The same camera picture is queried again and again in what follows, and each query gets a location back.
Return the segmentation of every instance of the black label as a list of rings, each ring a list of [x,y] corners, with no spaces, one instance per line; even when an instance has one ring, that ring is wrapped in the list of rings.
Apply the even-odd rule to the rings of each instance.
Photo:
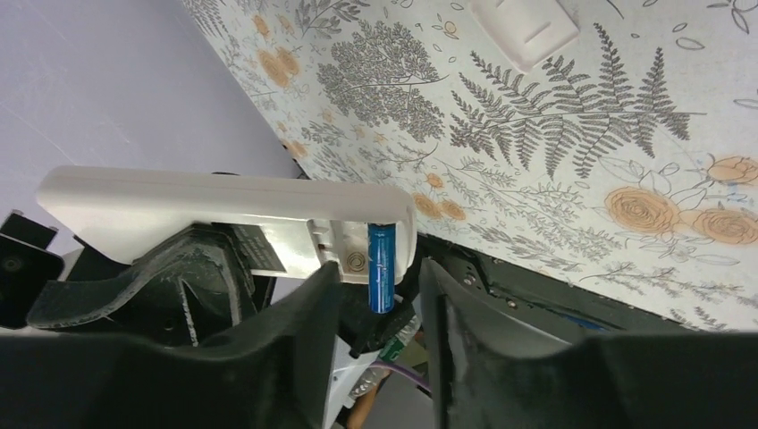
[[[287,272],[260,226],[232,225],[232,230],[242,244],[242,251],[247,255],[251,269]]]

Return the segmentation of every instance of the fern leaf illustration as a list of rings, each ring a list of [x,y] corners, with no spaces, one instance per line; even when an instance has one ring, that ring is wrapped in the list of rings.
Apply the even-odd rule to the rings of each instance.
[[[633,87],[626,85],[629,79],[624,71],[624,63],[621,62],[619,50],[613,46],[608,32],[598,23],[595,23],[594,27],[600,36],[603,59],[598,76],[602,80],[598,84],[598,93],[603,96],[603,110],[617,112],[634,104],[634,96],[631,94]]]
[[[644,85],[640,87],[641,92],[637,96],[636,108],[655,112],[655,120],[666,127],[671,134],[680,139],[689,140],[690,115],[674,113],[677,107],[667,94],[664,66],[663,49],[659,47],[655,51],[653,66],[647,72],[647,78],[643,79]]]
[[[467,172],[478,172],[484,168],[484,162],[470,156],[464,156],[460,160],[460,169]]]
[[[584,80],[590,79],[588,74],[571,74],[574,70],[575,62],[571,60],[564,67],[563,55],[557,59],[548,58],[543,64],[543,70],[546,71],[550,82],[562,82],[562,84],[553,87],[554,96],[557,98],[555,107],[567,113],[581,113],[598,107],[597,100],[600,94],[591,94],[590,91],[596,86],[592,83],[580,85],[577,84]]]
[[[219,38],[223,38],[224,34],[229,34],[219,10],[219,4],[226,6],[223,0],[181,0],[181,2],[204,34]]]
[[[675,108],[671,98],[666,94],[666,80],[663,74],[663,49],[655,51],[653,67],[647,72],[647,78],[642,79],[644,85],[637,95],[636,109],[644,112],[672,112]]]
[[[479,120],[480,113],[463,101],[455,91],[452,91],[452,96],[467,121],[455,114],[451,116],[456,123],[451,125],[451,144],[455,147],[471,147],[477,153],[484,151],[489,157],[496,159],[493,144],[480,132],[484,127]]]
[[[662,49],[636,88],[608,32],[599,24],[594,27],[602,50],[598,74],[582,73],[576,61],[562,55],[551,57],[542,66],[547,89],[472,52],[474,65],[492,87],[460,75],[476,101],[469,105],[455,95],[463,115],[453,116],[453,144],[493,159],[499,149],[506,162],[514,164],[517,158],[527,170],[539,151],[551,179],[570,156],[577,175],[586,179],[601,156],[630,142],[654,157],[658,129],[689,139],[693,114],[678,112],[668,94]]]
[[[627,122],[629,137],[645,152],[649,157],[655,158],[653,152],[653,132],[655,131],[655,120],[650,114],[622,114],[620,118]]]
[[[540,123],[546,140],[545,165],[551,179],[560,162],[569,154],[572,147],[582,141],[582,130],[572,121],[562,116],[550,116]]]
[[[518,114],[522,116],[536,116],[552,106],[552,103],[543,103],[544,99],[551,94],[550,90],[531,96],[539,84],[532,83],[527,85],[526,88],[521,88],[521,82],[525,77],[523,73],[518,73],[511,79],[510,75],[513,70],[508,69],[501,72],[500,66],[493,68],[491,63],[486,62],[479,54],[473,51],[471,52],[471,57],[474,59],[474,64],[479,68],[480,72],[488,80],[491,80],[493,85],[499,85],[498,91],[502,93],[503,97],[509,99],[510,104]]]
[[[498,149],[505,158],[505,162],[512,166],[513,163],[510,161],[510,137],[499,127],[491,127],[487,131],[490,137],[497,143]]]
[[[532,162],[532,156],[535,154],[541,138],[539,127],[536,122],[530,118],[524,118],[508,124],[506,136],[513,142],[516,154],[521,165],[529,170]]]
[[[579,124],[585,132],[585,140],[579,144],[574,155],[574,165],[580,178],[589,177],[594,164],[629,141],[627,125],[609,114],[579,115]]]
[[[482,180],[490,185],[500,186],[502,188],[513,185],[513,177],[508,174],[495,170],[493,168],[483,168],[478,171]]]

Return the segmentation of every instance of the electrical wire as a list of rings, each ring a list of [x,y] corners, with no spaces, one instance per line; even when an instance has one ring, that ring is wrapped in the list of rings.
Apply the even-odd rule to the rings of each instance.
[[[420,387],[430,395],[432,394],[432,388],[429,387],[429,383],[424,380],[421,375],[416,374],[410,369],[407,369],[406,367],[391,364],[388,362],[384,362],[382,360],[377,360],[373,364],[371,364],[369,367],[373,368],[383,368],[383,369],[389,369],[390,371],[393,371],[394,373],[400,374],[404,376],[405,378],[409,379],[411,382],[415,383],[416,386]]]

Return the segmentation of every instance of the black plastic part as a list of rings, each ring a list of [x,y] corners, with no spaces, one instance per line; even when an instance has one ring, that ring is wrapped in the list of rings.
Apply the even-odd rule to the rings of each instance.
[[[488,305],[564,341],[598,332],[688,331],[659,315],[445,240],[419,236],[418,242],[417,257],[431,257]]]
[[[754,427],[758,335],[594,335],[569,345],[421,268],[441,429]]]
[[[0,227],[0,326],[26,326],[29,309],[45,283],[63,271],[63,260],[46,250],[55,230],[11,213]]]
[[[69,282],[92,282],[97,280],[113,279],[121,274],[130,265],[120,264],[98,252],[81,238],[74,239],[83,246],[66,280]]]
[[[0,226],[0,234],[43,250],[50,246],[57,233],[57,229],[43,226],[15,211],[11,212]]]
[[[2,427],[320,428],[338,282],[328,263],[198,348],[130,335],[0,337]]]
[[[274,297],[274,289],[276,288],[276,277],[254,275],[253,283],[255,284],[255,289],[250,296],[253,305],[258,309],[270,307],[271,298]]]
[[[90,248],[78,266],[107,262],[92,276],[100,280],[49,282],[29,312],[29,325],[130,332],[172,347],[202,341],[257,312],[251,300],[255,281],[238,249],[224,228],[200,224],[127,268]],[[80,272],[74,278],[86,274],[74,271]]]

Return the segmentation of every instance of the white wall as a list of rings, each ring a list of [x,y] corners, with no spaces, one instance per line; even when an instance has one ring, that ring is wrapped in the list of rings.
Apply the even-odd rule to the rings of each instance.
[[[0,0],[0,142],[0,218],[51,225],[61,164],[297,174],[179,0]]]

